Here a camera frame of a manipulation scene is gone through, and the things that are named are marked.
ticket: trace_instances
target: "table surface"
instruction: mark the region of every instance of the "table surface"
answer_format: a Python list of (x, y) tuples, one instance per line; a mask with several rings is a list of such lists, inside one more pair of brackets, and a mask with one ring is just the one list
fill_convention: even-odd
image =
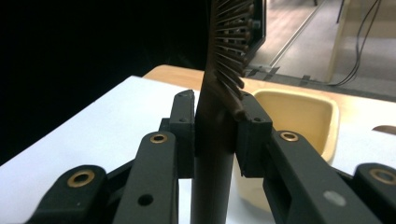
[[(148, 72), (144, 78), (198, 91), (201, 89), (203, 76), (203, 71), (160, 65)], [(248, 78), (243, 79), (245, 82), (244, 91), (250, 93), (258, 89), (280, 89), (327, 96), (338, 104), (341, 123), (361, 126), (370, 130), (379, 125), (396, 126), (396, 103)]]
[[(142, 137), (157, 131), (162, 118), (169, 118), (175, 95), (193, 89), (198, 98), (202, 77), (202, 71), (172, 66), (159, 66), (144, 78), (129, 77), (0, 166), (0, 224), (26, 221), (54, 181), (69, 169), (93, 164), (111, 172), (133, 159)], [(285, 88), (334, 99), (340, 106), (342, 122), (332, 166), (350, 174), (363, 162), (396, 167), (396, 136), (371, 131), (376, 125), (396, 124), (395, 104), (245, 81), (245, 91), (249, 92)], [(180, 180), (179, 184), (179, 223), (189, 223), (191, 182)], [(227, 224), (274, 223), (270, 213), (239, 198), (234, 179), (228, 211)]]

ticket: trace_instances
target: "plastic container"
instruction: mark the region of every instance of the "plastic container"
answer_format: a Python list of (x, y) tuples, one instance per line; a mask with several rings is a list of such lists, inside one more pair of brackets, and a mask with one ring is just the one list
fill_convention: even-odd
[[(323, 95), (275, 89), (257, 90), (252, 95), (271, 117), (276, 130), (301, 134), (327, 163), (331, 163), (339, 127), (339, 109), (335, 101)], [(240, 197), (270, 211), (262, 178), (242, 177), (236, 158), (233, 167)]]

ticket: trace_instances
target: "cable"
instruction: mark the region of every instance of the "cable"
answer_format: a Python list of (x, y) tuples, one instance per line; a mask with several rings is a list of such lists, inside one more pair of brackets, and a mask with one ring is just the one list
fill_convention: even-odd
[[(376, 15), (378, 13), (379, 6), (381, 5), (381, 1), (382, 0), (375, 0), (373, 5), (370, 7), (370, 10), (367, 12), (367, 14), (364, 16), (363, 21), (361, 22), (361, 26), (360, 26), (358, 34), (356, 36), (356, 48), (355, 48), (356, 49), (356, 62), (355, 62), (355, 65), (353, 66), (352, 70), (349, 72), (349, 74), (343, 80), (341, 80), (338, 83), (329, 84), (329, 86), (341, 86), (341, 85), (344, 85), (344, 84), (348, 83), (350, 80), (353, 80), (353, 79), (356, 78), (356, 76), (357, 76), (356, 74), (358, 72), (358, 69), (361, 66), (361, 54), (363, 52), (363, 48), (364, 48), (364, 45), (366, 43), (367, 36), (370, 33), (370, 30), (371, 30), (371, 28), (373, 26), (373, 23), (375, 21), (375, 17), (376, 17)], [(374, 16), (373, 16), (373, 18), (372, 18), (372, 20), (370, 22), (369, 28), (367, 29), (367, 32), (366, 32), (366, 35), (364, 36), (363, 42), (361, 44), (361, 47), (359, 47), (359, 39), (361, 37), (361, 30), (362, 30), (363, 25), (366, 22), (368, 16), (370, 15), (370, 13), (372, 12), (373, 8), (375, 7), (375, 5), (376, 5), (375, 14), (374, 14)]]

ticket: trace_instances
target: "bristle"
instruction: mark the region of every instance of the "bristle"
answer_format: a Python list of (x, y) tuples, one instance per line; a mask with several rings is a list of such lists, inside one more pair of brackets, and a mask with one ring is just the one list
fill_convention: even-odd
[(220, 49), (215, 50), (215, 53), (220, 57), (231, 60), (234, 63), (239, 63), (244, 67), (248, 65), (248, 59), (244, 55), (235, 54), (230, 51)]
[(221, 16), (224, 13), (229, 13), (229, 12), (234, 12), (238, 11), (241, 8), (245, 8), (248, 5), (251, 5), (252, 1), (232, 1), (230, 4), (222, 5), (221, 7), (218, 7), (218, 14), (217, 16)]
[(253, 24), (253, 20), (247, 20), (247, 21), (234, 22), (226, 25), (218, 25), (216, 27), (216, 31), (219, 32), (219, 31), (246, 30), (246, 29), (251, 29), (252, 24)]
[(244, 109), (240, 102), (243, 97), (240, 89), (244, 88), (244, 82), (240, 77), (245, 75), (244, 70), (248, 65), (253, 0), (214, 0), (212, 10), (212, 75), (220, 84), (213, 88), (231, 112), (241, 116)]
[(237, 76), (244, 74), (244, 67), (238, 63), (231, 63), (229, 60), (226, 60), (226, 59), (220, 58), (220, 57), (218, 57), (217, 63), (220, 63), (223, 66), (228, 67), (229, 69), (233, 70), (233, 72)]
[(227, 76), (228, 79), (230, 79), (233, 84), (239, 88), (244, 88), (244, 82), (239, 78), (239, 74), (234, 71), (233, 69), (224, 66), (223, 64), (218, 64), (217, 65), (218, 71), (220, 71), (224, 76)]
[(221, 83), (231, 91), (231, 94), (236, 96), (239, 100), (242, 99), (241, 91), (236, 87), (235, 83), (230, 80), (228, 74), (222, 73), (221, 70), (217, 70), (216, 78), (221, 81)]
[(242, 8), (241, 10), (235, 11), (230, 14), (225, 14), (221, 17), (216, 18), (216, 23), (223, 23), (223, 22), (233, 22), (233, 21), (238, 21), (240, 19), (244, 19), (246, 17), (252, 16), (254, 13), (254, 6), (249, 5), (246, 8)]

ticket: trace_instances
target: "white table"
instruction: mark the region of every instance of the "white table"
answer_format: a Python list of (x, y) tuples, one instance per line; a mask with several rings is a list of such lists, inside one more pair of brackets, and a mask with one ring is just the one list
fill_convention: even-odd
[[(23, 223), (65, 171), (94, 164), (111, 172), (134, 158), (141, 138), (169, 118), (174, 95), (186, 88), (129, 77), (73, 118), (0, 167), (0, 224)], [(396, 137), (341, 125), (333, 166), (352, 174), (361, 162), (396, 167)], [(179, 223), (190, 220), (190, 180), (180, 181)], [(227, 223), (275, 223), (242, 201), (234, 181)]]

